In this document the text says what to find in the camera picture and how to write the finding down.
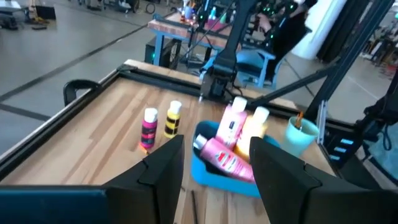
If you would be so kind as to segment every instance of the concrete floor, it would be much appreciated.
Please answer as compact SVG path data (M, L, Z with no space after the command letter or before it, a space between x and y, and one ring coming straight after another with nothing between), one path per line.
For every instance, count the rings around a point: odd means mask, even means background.
M62 88L67 81L98 81L126 59L143 60L145 44L154 37L145 27L152 16L144 12L91 12L74 0L45 3L55 7L55 27L0 30L0 153L63 108ZM156 13L166 15L169 10L157 5ZM278 88L322 66L289 55L280 69ZM322 82L283 98L308 106ZM377 69L358 59L330 100L330 116L349 122L362 118L363 109L375 103L388 85Z

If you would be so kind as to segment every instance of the yellow bottle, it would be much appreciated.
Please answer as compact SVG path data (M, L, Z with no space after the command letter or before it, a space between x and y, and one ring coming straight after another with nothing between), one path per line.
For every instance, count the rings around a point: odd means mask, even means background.
M167 138L174 138L174 136L177 135L178 126L180 125L181 107L182 103L177 100L173 100L170 103L170 108L167 110L167 119L164 128L164 135Z
M259 106L252 116L246 118L246 122L243 125L242 133L238 138L234 151L247 162L250 162L250 139L252 137L264 137L268 128L266 124L268 115L269 110Z

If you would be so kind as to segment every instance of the blue plastic bin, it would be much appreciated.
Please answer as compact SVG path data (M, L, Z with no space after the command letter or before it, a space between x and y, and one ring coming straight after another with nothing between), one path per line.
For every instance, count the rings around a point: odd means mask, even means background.
M216 136L219 123L214 121L199 122L193 140L198 134L211 139ZM264 136L264 140L279 147L277 141L269 136ZM199 184L207 185L217 189L227 190L252 197L260 197L260 193L255 184L236 180L224 175L215 166L200 158L200 151L192 146L193 156L191 164L191 173L193 179Z

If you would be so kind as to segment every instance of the pink paint bottle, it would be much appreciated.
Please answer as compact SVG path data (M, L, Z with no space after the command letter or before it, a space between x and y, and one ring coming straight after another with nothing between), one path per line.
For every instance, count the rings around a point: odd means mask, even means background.
M232 105L225 108L223 118L217 130L216 139L223 143L228 149L235 147L236 141L241 134L244 122L248 116L245 112L247 99L237 96Z
M146 108L144 120L142 121L142 133L140 145L145 149L150 149L155 145L157 128L157 109Z
M200 157L209 161L226 175L239 180L254 182L251 166L215 138L207 140L199 134L193 146L201 150Z

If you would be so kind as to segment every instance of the workbench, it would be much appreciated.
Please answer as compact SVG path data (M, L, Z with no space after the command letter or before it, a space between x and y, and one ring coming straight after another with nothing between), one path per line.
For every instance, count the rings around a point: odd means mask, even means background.
M133 60L128 60L125 64L166 77L200 83L198 77L167 68ZM114 72L100 83L104 86L102 92L96 95L91 90L87 91L0 157L0 160L6 159L26 142L34 144L33 137L52 126L54 122L60 121L61 117L66 116L65 113L80 107L86 99L92 98L92 101L86 102L84 107L70 116L64 125L58 127L58 131L50 133L37 150L3 178L1 184L103 184L146 156L138 146L145 108L155 107L159 110L159 127L154 149L168 141L163 135L166 113L170 102L178 100L183 105L178 132L184 134L185 165L175 222L195 223L193 196L199 223L269 222L261 199L198 185L191 178L190 163L195 126L203 120L220 121L225 105L206 100L199 101L194 96L115 77ZM244 96L251 98L260 95L255 91L243 91ZM273 103L295 107L291 101L282 99L276 99ZM287 120L270 116L267 122L267 134L281 142ZM304 152L302 159L334 175L316 143Z
M180 18L181 14L179 12L176 12L166 17L167 20L178 22L180 24L187 24L185 22L181 22ZM153 30L156 34L154 65L160 64L160 55L161 55L160 53L163 49L164 37L169 37L188 42L191 36L191 33L186 28L166 24L164 22L160 22L155 19L148 22L148 28ZM219 34L229 36L230 32L231 32L231 26L228 26L223 30L221 30ZM204 33L201 32L195 33L191 45L195 45L197 43L198 45L208 48L214 47L217 50L224 49L227 39L216 37L210 34L207 34L205 38L202 38L203 34Z

